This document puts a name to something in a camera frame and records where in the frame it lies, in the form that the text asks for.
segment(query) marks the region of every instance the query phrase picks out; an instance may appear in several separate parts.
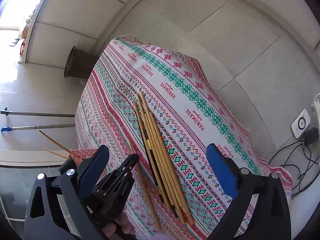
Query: wooden chopstick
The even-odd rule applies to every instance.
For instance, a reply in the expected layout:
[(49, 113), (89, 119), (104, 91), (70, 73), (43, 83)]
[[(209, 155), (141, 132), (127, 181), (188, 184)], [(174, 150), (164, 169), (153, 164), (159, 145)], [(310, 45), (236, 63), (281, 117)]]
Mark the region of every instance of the wooden chopstick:
[(160, 148), (159, 152), (161, 154), (162, 161), (164, 163), (164, 166), (169, 169), (169, 172), (168, 172), (169, 173), (169, 179), (171, 180), (171, 184), (173, 185), (174, 193), (176, 194), (176, 197), (177, 197), (177, 200), (179, 201), (180, 206), (182, 206), (184, 208), (190, 225), (193, 225), (195, 223), (194, 219), (193, 219), (193, 217), (191, 215), (190, 208), (189, 208), (189, 206), (187, 204), (187, 201), (185, 199), (185, 196), (184, 196), (184, 194), (182, 192), (182, 188), (181, 188), (180, 182), (178, 180), (177, 174), (176, 174), (176, 172), (174, 170), (174, 167), (172, 165), (172, 162), (171, 162), (171, 159), (169, 157), (167, 148), (164, 145), (162, 136), (160, 134), (160, 130), (159, 130), (157, 124), (156, 124), (156, 120), (154, 119), (154, 116), (153, 116), (152, 112), (150, 112), (149, 109), (148, 109), (148, 105), (147, 105), (147, 102), (146, 102), (146, 100), (144, 98), (143, 93), (140, 93), (140, 96), (141, 96), (141, 99), (143, 101), (143, 104), (144, 104), (144, 107), (145, 107), (144, 109), (145, 109), (145, 111), (147, 113), (150, 126), (152, 127), (152, 131), (155, 133), (155, 137), (156, 137), (155, 140), (156, 140), (157, 146)]
[[(129, 141), (129, 145), (130, 145), (130, 148), (131, 148), (131, 151), (132, 153), (134, 153), (134, 150), (133, 150), (133, 147), (132, 147), (132, 144), (131, 142)], [(152, 214), (152, 217), (154, 219), (154, 221), (156, 222), (156, 226), (157, 226), (157, 229), (158, 230), (162, 230), (162, 226), (159, 222), (159, 218), (156, 214), (156, 211), (155, 211), (155, 208), (153, 206), (153, 203), (151, 201), (151, 198), (150, 198), (150, 195), (149, 195), (149, 192), (148, 192), (148, 189), (147, 189), (147, 186), (146, 184), (144, 183), (144, 176), (142, 174), (142, 170), (141, 170), (141, 167), (140, 167), (140, 163), (138, 162), (136, 165), (135, 165), (135, 168), (136, 168), (136, 171), (137, 171), (137, 175), (139, 177), (139, 180), (141, 182), (141, 187), (142, 187), (142, 190), (143, 190), (143, 193), (147, 199), (147, 203), (148, 203), (148, 206), (150, 208), (150, 211), (151, 211), (151, 214)]]
[[(133, 104), (134, 106), (134, 110), (137, 114), (137, 119), (138, 119), (138, 123), (139, 123), (139, 126), (140, 128), (142, 129), (143, 128), (143, 125), (142, 125), (142, 121), (141, 121), (141, 118), (140, 118), (140, 115), (139, 115), (139, 111), (138, 111), (138, 108), (137, 108), (137, 105), (134, 103)], [(169, 199), (168, 199), (168, 196), (166, 194), (166, 190), (164, 188), (164, 183), (162, 183), (161, 179), (160, 179), (160, 172), (158, 172), (157, 168), (156, 168), (156, 164), (154, 163), (153, 161), (153, 158), (152, 158), (152, 155), (150, 153), (150, 149), (151, 149), (151, 145), (150, 145), (150, 142), (148, 143), (148, 141), (146, 140), (146, 137), (144, 136), (144, 134), (142, 133), (142, 139), (144, 140), (145, 142), (145, 145), (147, 146), (146, 149), (147, 149), (147, 152), (146, 154), (149, 155), (149, 159), (150, 159), (150, 163), (151, 163), (151, 166), (152, 166), (152, 169), (155, 173), (155, 177), (156, 177), (156, 180), (158, 182), (158, 186), (160, 188), (160, 191), (162, 193), (162, 197), (163, 197), (163, 200), (164, 200), (164, 204), (165, 206), (167, 207), (168, 210), (171, 209), (171, 205), (170, 205), (170, 202), (169, 202)]]
[[(142, 127), (143, 131), (142, 131), (139, 123), (138, 123), (138, 127), (139, 127), (139, 131), (140, 131), (140, 134), (141, 134), (141, 138), (142, 138), (142, 133), (144, 133), (144, 136), (145, 136), (146, 140), (148, 140), (149, 138), (148, 138), (148, 135), (147, 135), (147, 131), (143, 127)], [(156, 180), (156, 176), (155, 176), (155, 173), (153, 171), (153, 168), (152, 168), (152, 165), (151, 165), (151, 162), (150, 162), (149, 155), (147, 154), (146, 144), (145, 144), (144, 140), (142, 140), (142, 142), (143, 142), (144, 152), (145, 152), (145, 154), (147, 156), (147, 160), (148, 160), (148, 163), (149, 163), (149, 166), (150, 166), (151, 175), (152, 175), (153, 181), (155, 182), (155, 186), (157, 187), (159, 198), (160, 198), (161, 202), (164, 203), (164, 200), (163, 200), (163, 197), (162, 197), (162, 193), (161, 193), (160, 188), (158, 186), (158, 182)]]
[(57, 155), (57, 156), (59, 156), (59, 157), (62, 157), (62, 158), (68, 159), (67, 157), (62, 156), (62, 155), (60, 155), (60, 154), (57, 154), (57, 153), (55, 153), (55, 152), (52, 152), (52, 151), (50, 151), (50, 150), (48, 150), (48, 149), (46, 149), (46, 148), (42, 148), (42, 149), (44, 149), (45, 151), (47, 151), (47, 152), (49, 152), (49, 153), (52, 153), (52, 154), (54, 154), (54, 155)]
[(65, 150), (66, 152), (68, 152), (69, 154), (71, 154), (71, 151), (68, 148), (65, 148), (63, 145), (61, 145), (60, 143), (58, 143), (57, 141), (55, 141), (54, 139), (52, 139), (49, 135), (46, 135), (44, 132), (42, 132), (41, 130), (39, 130), (40, 133), (42, 133), (45, 137), (47, 137), (50, 141), (52, 141), (54, 144), (58, 145), (61, 149)]
[(184, 224), (186, 221), (185, 221), (185, 218), (183, 216), (183, 212), (182, 212), (182, 209), (181, 209), (181, 207), (179, 205), (177, 197), (176, 197), (176, 195), (174, 193), (174, 190), (173, 190), (173, 186), (174, 185), (171, 184), (170, 179), (169, 179), (169, 175), (167, 173), (168, 171), (166, 169), (166, 166), (164, 165), (164, 163), (160, 159), (160, 155), (161, 155), (160, 149), (155, 144), (156, 138), (154, 137), (154, 134), (153, 134), (153, 132), (151, 130), (151, 124), (148, 122), (147, 114), (143, 114), (143, 109), (144, 108), (142, 106), (142, 103), (141, 103), (141, 100), (140, 100), (140, 97), (139, 97), (138, 93), (136, 93), (136, 97), (137, 97), (137, 100), (138, 100), (138, 103), (139, 103), (139, 106), (140, 106), (140, 110), (141, 110), (141, 113), (142, 113), (142, 119), (143, 119), (143, 122), (145, 124), (149, 139), (151, 138), (151, 141), (150, 141), (151, 147), (152, 147), (152, 149), (154, 149), (156, 163), (158, 165), (162, 180), (164, 182), (164, 187), (165, 187), (165, 189), (167, 191), (170, 203), (175, 206), (177, 214), (178, 214), (178, 216), (180, 218), (180, 221), (181, 221), (181, 223)]

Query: black cable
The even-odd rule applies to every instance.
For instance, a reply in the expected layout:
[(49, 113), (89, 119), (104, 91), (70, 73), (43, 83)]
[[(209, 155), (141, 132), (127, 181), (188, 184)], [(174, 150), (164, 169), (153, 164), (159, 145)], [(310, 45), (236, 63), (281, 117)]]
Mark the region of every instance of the black cable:
[(294, 151), (295, 151), (299, 146), (302, 146), (302, 144), (299, 144), (298, 146), (296, 146), (296, 147), (292, 150), (292, 152), (289, 154), (289, 156), (288, 156), (287, 160), (285, 161), (284, 165), (286, 165), (286, 164), (287, 164), (287, 162), (288, 162), (289, 158), (291, 157), (291, 155), (293, 154), (293, 152), (294, 152)]
[[(307, 157), (306, 152), (305, 152), (305, 147), (302, 146), (303, 155), (305, 156), (305, 158), (306, 158), (307, 160), (309, 160), (308, 166), (307, 166), (307, 168), (306, 168), (306, 171), (307, 171), (308, 168), (309, 168), (310, 162), (314, 162), (313, 160), (311, 160), (311, 157), (312, 157), (311, 150), (310, 150), (309, 147), (308, 147), (308, 149), (309, 149), (309, 152), (310, 152), (310, 158)], [(304, 173), (304, 175), (303, 175), (303, 177), (302, 177), (301, 180), (303, 180), (303, 178), (305, 177), (306, 174), (307, 174), (307, 172)]]
[(301, 171), (299, 169), (299, 167), (297, 165), (294, 165), (294, 164), (285, 164), (285, 165), (281, 165), (281, 167), (286, 167), (286, 166), (293, 166), (293, 167), (296, 167), (298, 170), (299, 170), (299, 174), (300, 174), (300, 182), (294, 187), (296, 188), (298, 185), (299, 185), (299, 190), (300, 190), (300, 185), (301, 185)]
[(298, 192), (294, 193), (294, 194), (291, 196), (291, 198), (294, 198), (296, 195), (298, 195), (298, 194), (300, 194), (301, 192), (307, 190), (307, 189), (312, 185), (312, 183), (315, 182), (315, 180), (318, 178), (319, 174), (320, 174), (320, 170), (318, 171), (318, 173), (317, 173), (317, 175), (315, 176), (315, 178), (314, 178), (308, 185), (306, 185), (302, 190), (299, 190)]
[(306, 174), (306, 173), (307, 173), (307, 171), (308, 171), (308, 170), (310, 170), (310, 169), (311, 169), (311, 167), (312, 167), (314, 164), (317, 164), (317, 162), (316, 162), (316, 161), (317, 161), (319, 158), (320, 158), (320, 156), (319, 156), (318, 158), (316, 158), (315, 162), (311, 164), (311, 166), (309, 167), (309, 169), (307, 169), (304, 173), (302, 173), (302, 176), (303, 176), (304, 174)]
[(294, 145), (294, 144), (296, 144), (296, 143), (298, 143), (298, 142), (300, 142), (300, 140), (299, 140), (299, 141), (296, 141), (296, 142), (294, 142), (294, 143), (292, 143), (292, 144), (289, 144), (289, 145), (287, 145), (286, 147), (281, 148), (279, 151), (276, 152), (275, 155), (273, 155), (273, 157), (271, 158), (271, 160), (269, 161), (268, 164), (270, 165), (270, 163), (271, 163), (271, 161), (273, 160), (273, 158), (276, 157), (276, 155), (277, 155), (279, 152), (281, 152), (282, 150), (284, 150), (284, 149), (286, 149), (286, 148), (288, 148), (288, 147), (290, 147), (290, 146), (292, 146), (292, 145)]
[(311, 160), (311, 150), (310, 150), (310, 148), (309, 148), (308, 146), (306, 146), (306, 147), (308, 148), (308, 150), (309, 150), (309, 152), (310, 152), (310, 158), (308, 158), (308, 157), (306, 156), (306, 153), (305, 153), (305, 151), (304, 151), (304, 149), (303, 149), (303, 154), (304, 154), (304, 156), (306, 157), (307, 160), (309, 160), (309, 162), (313, 162), (313, 164), (317, 164), (314, 160)]
[[(312, 162), (312, 165), (311, 165), (310, 167), (307, 167), (306, 171), (305, 171), (302, 175), (300, 175), (300, 176), (298, 177), (298, 179), (300, 179), (300, 181), (305, 177), (305, 174), (307, 173), (307, 171), (310, 170), (311, 167), (312, 167), (314, 164), (317, 164), (316, 161), (317, 161), (317, 160), (319, 159), (319, 157), (320, 157), (320, 156), (319, 156), (315, 161), (313, 161), (313, 160), (311, 159), (311, 156), (312, 156), (311, 150), (310, 150), (310, 148), (309, 148), (308, 146), (307, 146), (307, 148), (308, 148), (308, 150), (309, 150), (309, 152), (310, 152), (310, 158), (307, 157), (307, 155), (305, 154), (304, 149), (303, 149), (303, 154), (304, 154), (304, 156), (309, 160), (309, 164), (310, 164), (310, 162)], [(294, 198), (295, 196), (297, 196), (297, 195), (300, 194), (301, 192), (307, 190), (307, 189), (312, 185), (312, 183), (317, 179), (317, 177), (319, 176), (319, 174), (320, 174), (320, 170), (318, 171), (317, 175), (314, 177), (314, 179), (313, 179), (311, 182), (309, 182), (303, 189), (299, 189), (298, 192), (292, 194), (291, 198)]]

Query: person's hand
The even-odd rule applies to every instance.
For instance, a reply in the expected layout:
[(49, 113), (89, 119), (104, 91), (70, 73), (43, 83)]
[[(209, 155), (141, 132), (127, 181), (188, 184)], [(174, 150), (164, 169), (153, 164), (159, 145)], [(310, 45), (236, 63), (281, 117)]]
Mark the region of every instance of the person's hand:
[[(116, 223), (122, 227), (122, 231), (125, 234), (134, 234), (134, 227), (128, 220), (127, 214), (123, 211), (120, 216), (116, 219)], [(114, 223), (106, 224), (106, 226), (102, 229), (104, 234), (109, 237), (116, 231), (116, 225)]]

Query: mop handle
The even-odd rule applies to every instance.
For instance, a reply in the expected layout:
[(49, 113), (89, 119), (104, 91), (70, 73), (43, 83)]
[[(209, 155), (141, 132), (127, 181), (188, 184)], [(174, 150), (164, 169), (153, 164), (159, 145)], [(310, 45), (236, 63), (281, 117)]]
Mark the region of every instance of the mop handle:
[(9, 126), (2, 127), (1, 132), (15, 131), (15, 130), (31, 130), (31, 129), (47, 129), (47, 128), (63, 128), (75, 127), (74, 123), (68, 124), (50, 124), (50, 125), (36, 125), (36, 126)]
[(75, 117), (74, 114), (47, 114), (47, 113), (30, 113), (30, 112), (12, 112), (12, 111), (8, 111), (7, 107), (4, 110), (1, 110), (0, 113), (5, 114), (5, 115), (15, 114), (15, 115), (31, 115), (31, 116)]

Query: table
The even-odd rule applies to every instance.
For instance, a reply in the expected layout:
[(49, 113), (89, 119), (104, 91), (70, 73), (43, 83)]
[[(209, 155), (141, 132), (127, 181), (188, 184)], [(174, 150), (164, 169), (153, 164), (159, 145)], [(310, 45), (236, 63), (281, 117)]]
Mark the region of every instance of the table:
[[(182, 224), (157, 195), (139, 132), (133, 102), (142, 91), (153, 112), (180, 180), (194, 225)], [(281, 167), (270, 168), (252, 150), (249, 133), (239, 124), (207, 82), (199, 62), (187, 55), (143, 45), (130, 35), (113, 39), (96, 63), (76, 112), (79, 149), (110, 150), (108, 172), (131, 153), (131, 141), (145, 176), (163, 230), (157, 231), (136, 171), (127, 201), (127, 214), (137, 239), (155, 233), (172, 239), (206, 239), (227, 210), (231, 197), (224, 194), (205, 156), (215, 143), (224, 156), (253, 174), (277, 172), (288, 201), (292, 177)], [(237, 235), (250, 221), (257, 196), (253, 196)]]

